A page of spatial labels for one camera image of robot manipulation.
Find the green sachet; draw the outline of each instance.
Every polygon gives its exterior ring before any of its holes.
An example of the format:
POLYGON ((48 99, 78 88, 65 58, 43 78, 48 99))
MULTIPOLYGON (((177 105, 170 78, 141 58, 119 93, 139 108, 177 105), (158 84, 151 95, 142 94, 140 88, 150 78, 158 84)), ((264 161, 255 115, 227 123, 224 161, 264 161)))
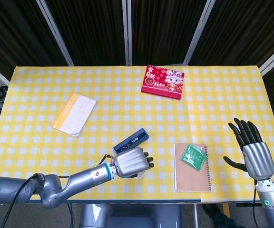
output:
POLYGON ((197 171, 200 171, 203 164, 205 163, 206 158, 206 153, 202 152, 201 149, 197 148, 196 146, 189 144, 186 147, 180 160, 193 167, 197 171))

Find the person's foot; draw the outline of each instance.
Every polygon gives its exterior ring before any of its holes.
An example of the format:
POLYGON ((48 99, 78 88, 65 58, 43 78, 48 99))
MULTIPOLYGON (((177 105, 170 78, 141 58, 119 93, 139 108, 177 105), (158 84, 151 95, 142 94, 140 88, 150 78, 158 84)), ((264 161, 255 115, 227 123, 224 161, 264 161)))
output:
POLYGON ((218 206, 215 203, 202 203, 202 207, 205 213, 207 214, 207 216, 209 216, 213 220, 214 220, 214 216, 217 213, 221 213, 221 210, 218 208, 218 206))

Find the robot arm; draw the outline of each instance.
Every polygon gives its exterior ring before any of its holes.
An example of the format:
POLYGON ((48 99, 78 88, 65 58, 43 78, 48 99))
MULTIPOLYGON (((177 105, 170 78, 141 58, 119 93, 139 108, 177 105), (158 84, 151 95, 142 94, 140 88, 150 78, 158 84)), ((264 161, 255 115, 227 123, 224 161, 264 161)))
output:
MULTIPOLYGON (((69 197, 94 186, 114 179, 115 175, 129 178, 134 174, 154 167, 152 157, 136 147, 112 158, 111 164, 102 163, 90 169, 70 175, 65 188, 62 188, 59 176, 40 175, 42 178, 31 179, 20 191, 16 203, 27 202, 33 194, 39 194, 45 208, 54 208, 69 197)), ((26 180, 0 177, 0 203, 11 203, 26 180)))
POLYGON ((236 163, 228 157, 224 157, 224 160, 234 168, 247 171, 255 180, 255 188, 268 223, 274 228, 274 181, 271 180, 274 174, 274 161, 257 127, 251 122, 246 123, 237 118, 234 118, 234 121, 238 128, 232 123, 229 123, 229 126, 235 133, 245 164, 236 163))

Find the brown notebook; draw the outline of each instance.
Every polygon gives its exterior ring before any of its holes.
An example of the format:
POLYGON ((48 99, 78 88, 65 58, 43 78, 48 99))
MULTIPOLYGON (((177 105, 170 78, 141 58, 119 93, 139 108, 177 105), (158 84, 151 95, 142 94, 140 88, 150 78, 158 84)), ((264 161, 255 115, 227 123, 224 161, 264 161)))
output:
MULTIPOLYGON (((193 144, 207 153, 205 144, 193 144)), ((188 143, 175 143, 175 190, 176 191, 210 191, 211 181, 209 174, 208 158, 200 171, 195 170, 180 160, 188 143)))

